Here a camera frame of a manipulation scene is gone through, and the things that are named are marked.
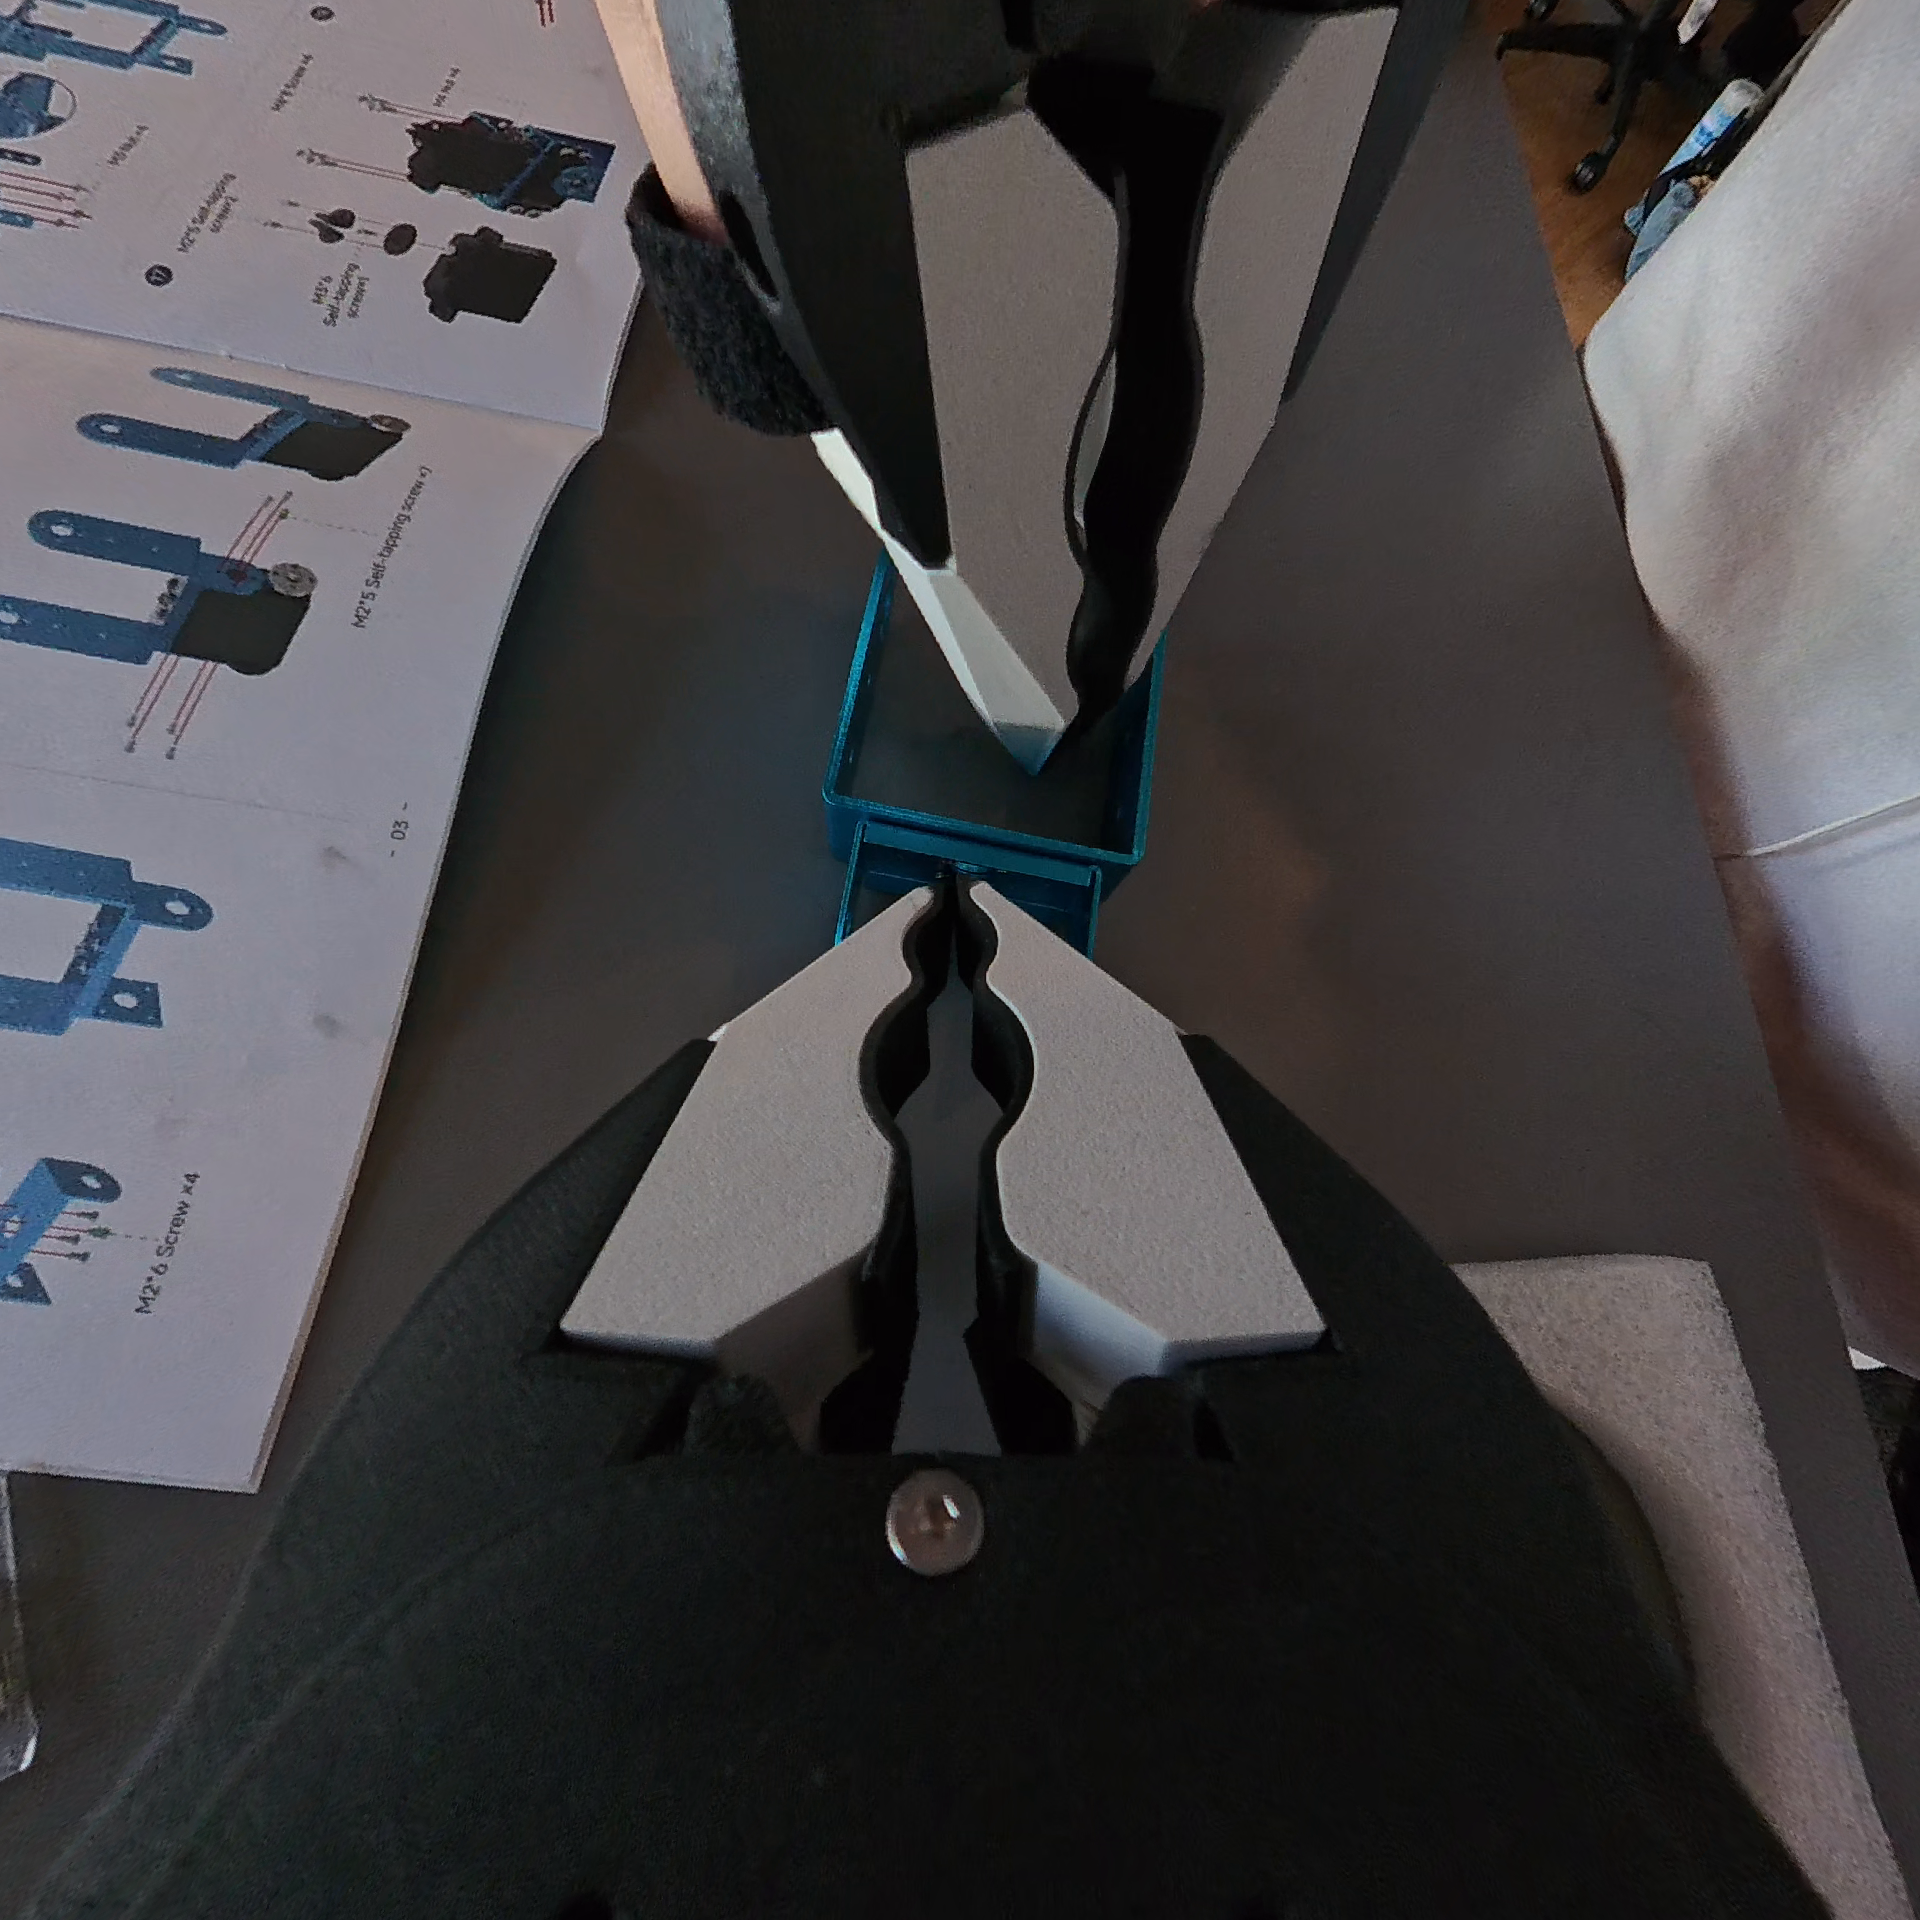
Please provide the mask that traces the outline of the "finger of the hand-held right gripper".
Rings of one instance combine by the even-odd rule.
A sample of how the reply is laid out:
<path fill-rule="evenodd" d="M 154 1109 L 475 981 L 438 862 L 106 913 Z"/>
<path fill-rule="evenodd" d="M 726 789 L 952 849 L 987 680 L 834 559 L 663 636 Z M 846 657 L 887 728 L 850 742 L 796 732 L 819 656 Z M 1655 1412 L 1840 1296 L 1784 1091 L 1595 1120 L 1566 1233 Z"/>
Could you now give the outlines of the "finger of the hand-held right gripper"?
<path fill-rule="evenodd" d="M 1112 339 L 1071 443 L 1082 708 L 1184 593 L 1420 119 L 1418 5 L 1211 5 L 1160 68 L 1056 57 L 1032 105 L 1119 220 Z"/>
<path fill-rule="evenodd" d="M 1035 775 L 1080 710 L 1075 460 L 1113 335 L 1119 220 L 1026 107 L 906 158 L 952 556 L 882 545 L 982 720 Z"/>

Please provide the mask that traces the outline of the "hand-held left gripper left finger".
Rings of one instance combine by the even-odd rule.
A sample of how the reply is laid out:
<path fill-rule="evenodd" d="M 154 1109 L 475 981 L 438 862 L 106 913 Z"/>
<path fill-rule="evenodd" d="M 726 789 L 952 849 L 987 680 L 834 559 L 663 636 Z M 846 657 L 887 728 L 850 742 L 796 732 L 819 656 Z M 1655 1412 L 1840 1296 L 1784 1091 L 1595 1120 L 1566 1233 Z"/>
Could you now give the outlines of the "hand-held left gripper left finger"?
<path fill-rule="evenodd" d="M 567 1336 L 755 1375 L 803 1444 L 892 1451 L 919 1331 L 897 1118 L 929 1077 L 952 918 L 921 887 L 723 1028 Z"/>

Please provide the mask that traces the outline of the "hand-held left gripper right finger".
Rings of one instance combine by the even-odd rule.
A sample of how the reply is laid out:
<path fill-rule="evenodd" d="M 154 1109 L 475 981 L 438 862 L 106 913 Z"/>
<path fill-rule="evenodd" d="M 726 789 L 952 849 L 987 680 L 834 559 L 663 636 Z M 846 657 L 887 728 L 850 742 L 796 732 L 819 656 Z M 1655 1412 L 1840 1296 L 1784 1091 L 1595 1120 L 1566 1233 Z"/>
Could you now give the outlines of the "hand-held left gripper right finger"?
<path fill-rule="evenodd" d="M 955 948 L 1000 1109 L 967 1351 L 1002 1451 L 1072 1451 L 1128 1380 L 1316 1347 L 1323 1317 L 1182 1031 L 984 879 Z"/>

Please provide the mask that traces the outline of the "small blue metal bracket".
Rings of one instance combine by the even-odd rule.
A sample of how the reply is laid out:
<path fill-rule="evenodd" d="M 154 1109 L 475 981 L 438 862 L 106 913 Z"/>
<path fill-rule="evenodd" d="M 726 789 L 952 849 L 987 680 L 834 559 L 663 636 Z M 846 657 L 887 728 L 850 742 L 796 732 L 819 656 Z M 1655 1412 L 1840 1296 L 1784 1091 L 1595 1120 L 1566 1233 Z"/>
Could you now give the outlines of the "small blue metal bracket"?
<path fill-rule="evenodd" d="M 875 820 L 856 824 L 832 939 L 842 944 L 857 927 L 865 893 L 903 895 L 944 875 L 986 879 L 1071 945 L 1092 956 L 1102 901 L 1097 863 Z"/>

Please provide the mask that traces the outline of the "blue U-shaped metal bracket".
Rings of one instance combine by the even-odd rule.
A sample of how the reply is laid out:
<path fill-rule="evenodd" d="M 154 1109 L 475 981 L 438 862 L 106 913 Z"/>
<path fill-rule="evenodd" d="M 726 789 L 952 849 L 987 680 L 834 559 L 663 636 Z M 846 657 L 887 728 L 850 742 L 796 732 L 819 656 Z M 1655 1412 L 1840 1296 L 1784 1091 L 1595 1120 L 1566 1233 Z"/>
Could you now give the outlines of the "blue U-shaped metal bracket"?
<path fill-rule="evenodd" d="M 1096 865 L 1116 887 L 1146 852 L 1167 646 L 1116 710 L 1032 775 L 972 708 L 915 603 L 895 636 L 902 593 L 881 556 L 824 782 L 832 849 L 850 856 L 857 828 L 902 830 L 1003 868 Z"/>

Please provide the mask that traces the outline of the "black office chair base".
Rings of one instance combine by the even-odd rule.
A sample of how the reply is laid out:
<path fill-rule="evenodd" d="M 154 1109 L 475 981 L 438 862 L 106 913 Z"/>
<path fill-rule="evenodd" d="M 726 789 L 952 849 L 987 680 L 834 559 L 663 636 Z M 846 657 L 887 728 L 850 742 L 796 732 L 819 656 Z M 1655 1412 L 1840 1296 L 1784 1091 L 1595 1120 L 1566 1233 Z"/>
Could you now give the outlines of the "black office chair base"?
<path fill-rule="evenodd" d="M 1657 80 L 1678 47 L 1676 22 L 1687 5 L 1607 1 L 1612 20 L 1553 20 L 1555 1 L 1527 1 L 1522 22 L 1496 41 L 1496 57 L 1511 52 L 1593 60 L 1602 67 L 1598 105 L 1615 107 L 1615 120 L 1598 149 L 1588 150 L 1569 177 L 1569 191 L 1588 193 L 1609 171 L 1624 145 L 1641 89 Z"/>

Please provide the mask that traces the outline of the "blue patterned bag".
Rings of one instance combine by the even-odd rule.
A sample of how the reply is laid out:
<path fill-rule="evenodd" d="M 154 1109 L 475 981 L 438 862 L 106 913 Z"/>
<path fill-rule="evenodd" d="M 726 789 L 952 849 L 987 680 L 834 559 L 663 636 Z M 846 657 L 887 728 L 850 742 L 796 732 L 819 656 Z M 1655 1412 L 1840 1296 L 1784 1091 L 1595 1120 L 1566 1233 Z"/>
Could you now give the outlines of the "blue patterned bag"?
<path fill-rule="evenodd" d="M 1631 252 L 1624 278 L 1633 281 L 1665 240 L 1708 196 L 1712 182 L 1743 150 L 1761 120 L 1768 91 L 1754 80 L 1730 80 L 1710 109 L 1702 115 L 1683 144 L 1671 153 L 1647 193 L 1628 207 L 1624 227 Z"/>

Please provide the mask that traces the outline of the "white foam pad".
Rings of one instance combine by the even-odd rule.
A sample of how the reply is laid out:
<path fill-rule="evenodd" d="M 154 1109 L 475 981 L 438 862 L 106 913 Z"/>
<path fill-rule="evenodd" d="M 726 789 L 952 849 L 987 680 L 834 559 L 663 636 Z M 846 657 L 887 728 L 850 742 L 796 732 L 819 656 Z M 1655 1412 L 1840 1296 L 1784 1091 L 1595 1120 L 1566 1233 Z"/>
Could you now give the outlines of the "white foam pad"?
<path fill-rule="evenodd" d="M 1456 1273 L 1633 1487 L 1708 1727 L 1832 1912 L 1911 1916 L 1712 1271 L 1598 1255 Z"/>

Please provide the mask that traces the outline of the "white fabric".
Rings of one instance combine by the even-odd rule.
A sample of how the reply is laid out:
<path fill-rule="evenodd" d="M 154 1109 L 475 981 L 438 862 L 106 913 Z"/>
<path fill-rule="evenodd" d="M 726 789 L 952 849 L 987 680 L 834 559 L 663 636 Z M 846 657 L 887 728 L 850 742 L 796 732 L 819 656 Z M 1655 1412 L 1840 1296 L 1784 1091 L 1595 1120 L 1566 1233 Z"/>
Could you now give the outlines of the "white fabric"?
<path fill-rule="evenodd" d="M 1585 372 L 1840 1321 L 1916 1375 L 1916 5 L 1836 14 Z"/>

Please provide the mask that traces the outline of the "open assembly instruction booklet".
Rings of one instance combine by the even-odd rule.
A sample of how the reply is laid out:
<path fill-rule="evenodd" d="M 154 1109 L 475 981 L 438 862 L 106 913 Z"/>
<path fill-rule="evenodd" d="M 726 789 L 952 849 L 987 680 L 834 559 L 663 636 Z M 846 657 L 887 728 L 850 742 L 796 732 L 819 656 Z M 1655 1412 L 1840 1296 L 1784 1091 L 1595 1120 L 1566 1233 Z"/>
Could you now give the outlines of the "open assembly instruction booklet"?
<path fill-rule="evenodd" d="M 3 1459 L 250 1489 L 648 165 L 595 5 L 3 5 Z"/>

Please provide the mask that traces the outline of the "clear plastic bag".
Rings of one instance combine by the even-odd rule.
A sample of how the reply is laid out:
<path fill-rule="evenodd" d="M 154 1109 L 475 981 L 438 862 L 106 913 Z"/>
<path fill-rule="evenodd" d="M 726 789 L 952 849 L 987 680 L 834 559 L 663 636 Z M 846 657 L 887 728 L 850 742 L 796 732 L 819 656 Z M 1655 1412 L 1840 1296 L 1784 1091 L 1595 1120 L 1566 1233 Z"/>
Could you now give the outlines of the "clear plastic bag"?
<path fill-rule="evenodd" d="M 20 1612 L 19 1556 L 9 1476 L 0 1483 L 0 1667 L 3 1667 L 3 1780 L 26 1771 L 42 1737 L 27 1667 L 26 1615 Z"/>

